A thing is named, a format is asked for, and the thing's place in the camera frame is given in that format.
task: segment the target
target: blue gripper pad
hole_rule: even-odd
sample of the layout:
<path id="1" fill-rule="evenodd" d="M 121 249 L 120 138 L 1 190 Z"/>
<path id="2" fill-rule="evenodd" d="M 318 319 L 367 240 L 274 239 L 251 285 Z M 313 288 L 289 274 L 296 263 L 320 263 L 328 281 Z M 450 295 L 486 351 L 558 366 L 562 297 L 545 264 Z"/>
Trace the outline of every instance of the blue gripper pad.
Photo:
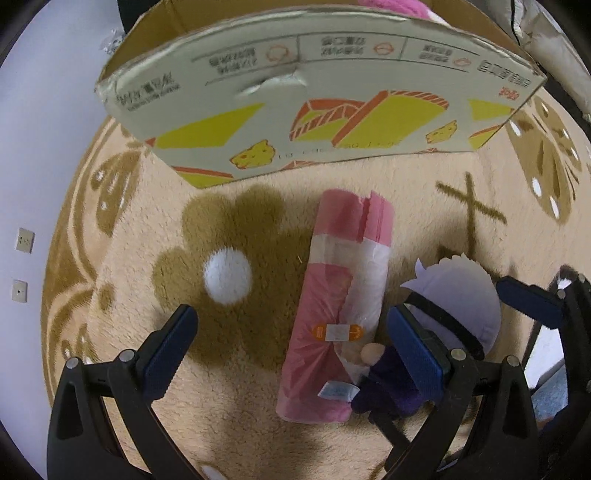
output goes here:
<path id="1" fill-rule="evenodd" d="M 496 283 L 496 292 L 501 302 L 551 330 L 564 324 L 564 302 L 537 285 L 503 277 Z"/>
<path id="2" fill-rule="evenodd" d="M 443 397 L 451 364 L 446 351 L 404 306 L 388 312 L 388 335 L 419 392 L 438 403 Z"/>
<path id="3" fill-rule="evenodd" d="M 189 305 L 181 305 L 158 331 L 152 332 L 138 353 L 146 353 L 145 363 L 138 361 L 141 369 L 143 396 L 147 402 L 162 398 L 183 361 L 193 339 L 197 335 L 199 319 Z"/>

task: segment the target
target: yellow graphic on box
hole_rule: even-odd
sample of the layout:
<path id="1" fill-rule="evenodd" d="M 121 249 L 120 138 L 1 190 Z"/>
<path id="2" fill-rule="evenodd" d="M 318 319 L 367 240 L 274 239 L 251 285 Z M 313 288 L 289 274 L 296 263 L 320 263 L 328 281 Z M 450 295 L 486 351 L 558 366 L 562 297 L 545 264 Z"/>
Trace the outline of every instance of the yellow graphic on box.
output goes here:
<path id="1" fill-rule="evenodd" d="M 187 182 L 198 189 L 206 189 L 215 185 L 221 185 L 234 180 L 234 176 L 229 173 L 213 170 L 202 170 L 200 168 L 173 167 L 175 171 Z"/>
<path id="2" fill-rule="evenodd" d="M 453 120 L 448 124 L 439 127 L 432 132 L 425 135 L 427 143 L 439 143 L 449 140 L 454 133 L 457 132 L 457 120 Z"/>
<path id="3" fill-rule="evenodd" d="M 447 100 L 427 92 L 382 90 L 369 102 L 310 99 L 295 116 L 290 140 L 330 140 L 337 148 L 389 148 L 443 113 Z M 453 135 L 457 123 L 440 136 Z"/>
<path id="4" fill-rule="evenodd" d="M 146 140 L 146 143 L 157 148 L 222 147 L 263 105 L 256 103 L 220 113 Z"/>
<path id="5" fill-rule="evenodd" d="M 390 148 L 441 115 L 449 103 L 432 93 L 379 92 L 332 139 L 338 148 Z"/>
<path id="6" fill-rule="evenodd" d="M 487 102 L 485 100 L 468 100 L 470 108 L 472 109 L 473 120 L 487 120 L 489 118 L 496 118 L 497 116 L 510 115 L 513 108 L 502 103 Z"/>
<path id="7" fill-rule="evenodd" d="M 261 140 L 255 143 L 250 148 L 234 155 L 230 162 L 237 166 L 237 168 L 244 170 L 245 168 L 263 167 L 273 161 L 275 156 L 275 148 L 268 140 Z"/>
<path id="8" fill-rule="evenodd" d="M 470 135 L 468 141 L 474 150 L 478 150 L 481 146 L 483 146 L 489 139 L 500 129 L 502 125 L 494 125 L 489 128 L 485 128 L 484 130 L 480 130 L 476 133 Z"/>
<path id="9" fill-rule="evenodd" d="M 363 102 L 333 98 L 308 100 L 295 116 L 290 140 L 331 140 L 363 105 Z"/>

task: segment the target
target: electrical socket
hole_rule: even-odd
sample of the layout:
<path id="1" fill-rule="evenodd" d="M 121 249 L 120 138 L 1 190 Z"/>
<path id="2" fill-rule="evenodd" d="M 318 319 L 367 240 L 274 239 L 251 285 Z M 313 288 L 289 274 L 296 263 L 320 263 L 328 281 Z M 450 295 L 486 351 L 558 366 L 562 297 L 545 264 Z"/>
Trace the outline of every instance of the electrical socket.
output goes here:
<path id="1" fill-rule="evenodd" d="M 19 250 L 19 252 L 25 252 L 26 254 L 31 253 L 33 251 L 33 239 L 35 238 L 35 234 L 30 230 L 25 228 L 18 229 L 18 237 L 17 237 L 17 244 L 15 248 Z"/>
<path id="2" fill-rule="evenodd" d="M 27 282 L 22 280 L 13 280 L 12 281 L 12 301 L 17 301 L 18 303 L 26 303 L 27 302 Z"/>

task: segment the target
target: beige shaggy rug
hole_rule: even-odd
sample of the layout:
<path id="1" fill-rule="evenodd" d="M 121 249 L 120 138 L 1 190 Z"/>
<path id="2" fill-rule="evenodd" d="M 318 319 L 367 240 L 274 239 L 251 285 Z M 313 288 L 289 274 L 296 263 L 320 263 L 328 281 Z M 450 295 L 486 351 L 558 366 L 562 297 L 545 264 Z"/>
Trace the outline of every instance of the beige shaggy rug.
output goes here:
<path id="1" fill-rule="evenodd" d="M 399 285 L 413 278 L 418 257 L 427 266 L 465 252 L 494 277 L 547 286 L 562 264 L 591 272 L 589 147 L 542 91 L 477 153 L 308 166 L 197 190 L 109 118 L 72 181 L 47 264 L 50 402 L 68 357 L 111 360 L 189 303 L 200 332 L 154 410 L 207 477 L 381 478 L 389 447 L 366 418 L 310 426 L 275 414 L 321 193 L 375 190 L 394 205 L 386 306 L 406 295 Z M 208 282 L 231 249 L 248 259 L 250 276 L 230 262 Z M 489 358 L 523 356 L 531 327 L 505 309 Z M 409 437 L 425 414 L 401 422 Z M 121 419 L 114 425 L 141 465 Z"/>

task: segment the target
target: pink trash bag roll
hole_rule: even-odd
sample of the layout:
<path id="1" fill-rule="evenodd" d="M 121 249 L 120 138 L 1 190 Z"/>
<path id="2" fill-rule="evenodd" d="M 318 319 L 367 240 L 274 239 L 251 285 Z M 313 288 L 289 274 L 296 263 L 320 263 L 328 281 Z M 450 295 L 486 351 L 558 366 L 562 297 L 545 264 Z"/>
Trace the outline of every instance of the pink trash bag roll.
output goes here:
<path id="1" fill-rule="evenodd" d="M 281 371 L 277 414 L 298 423 L 349 419 L 347 401 L 318 393 L 328 381 L 356 384 L 369 367 L 361 349 L 374 339 L 388 276 L 394 208 L 369 198 L 327 190 L 320 199 L 310 258 L 290 344 Z M 357 325 L 357 340 L 331 342 L 319 326 Z"/>

